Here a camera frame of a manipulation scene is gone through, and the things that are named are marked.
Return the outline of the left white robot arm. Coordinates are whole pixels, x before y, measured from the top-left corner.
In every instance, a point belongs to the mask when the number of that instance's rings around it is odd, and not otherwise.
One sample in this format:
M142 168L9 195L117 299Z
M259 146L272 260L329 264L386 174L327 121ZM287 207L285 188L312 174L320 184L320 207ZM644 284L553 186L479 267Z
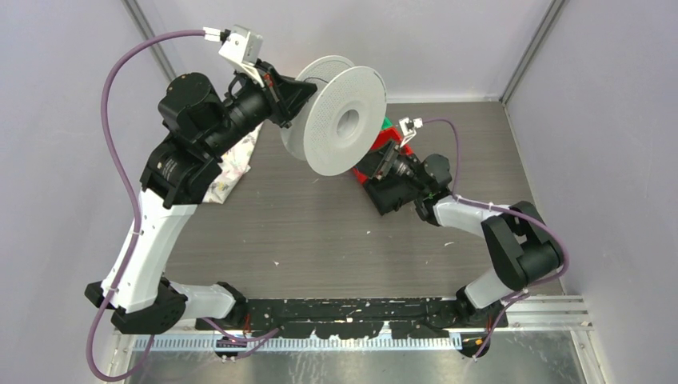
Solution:
M260 81L237 74L220 96L200 73L168 86L158 110L168 136L152 151L134 194L134 221L109 276L86 287L86 297L110 310L123 334L161 334L178 322L212 318L224 330L245 321L245 298L231 285L170 281L166 263L189 218L221 173L222 156L265 121L288 128L317 85L279 74L257 61Z

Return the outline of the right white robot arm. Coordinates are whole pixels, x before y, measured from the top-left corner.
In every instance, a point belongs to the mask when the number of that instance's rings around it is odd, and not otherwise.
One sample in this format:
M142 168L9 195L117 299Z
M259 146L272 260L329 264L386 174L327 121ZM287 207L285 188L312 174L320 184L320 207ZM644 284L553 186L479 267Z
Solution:
M381 214L413 202L422 221L485 240L491 268L460 288L453 300L455 318L467 328L484 322L492 304L566 265L562 246L533 204L495 206L454 194L449 160L443 155L419 160L390 141L367 153L356 168L366 176L364 186Z

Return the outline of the grey plastic cable spool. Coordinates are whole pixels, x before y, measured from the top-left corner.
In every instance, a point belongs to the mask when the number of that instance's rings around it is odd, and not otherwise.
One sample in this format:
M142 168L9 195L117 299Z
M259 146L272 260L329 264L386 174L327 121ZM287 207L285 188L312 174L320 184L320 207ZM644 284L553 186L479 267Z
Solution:
M281 131L284 147L321 176L346 172L381 131L387 107L384 79L371 67L329 55L308 64L297 80L316 84L318 91L292 126Z

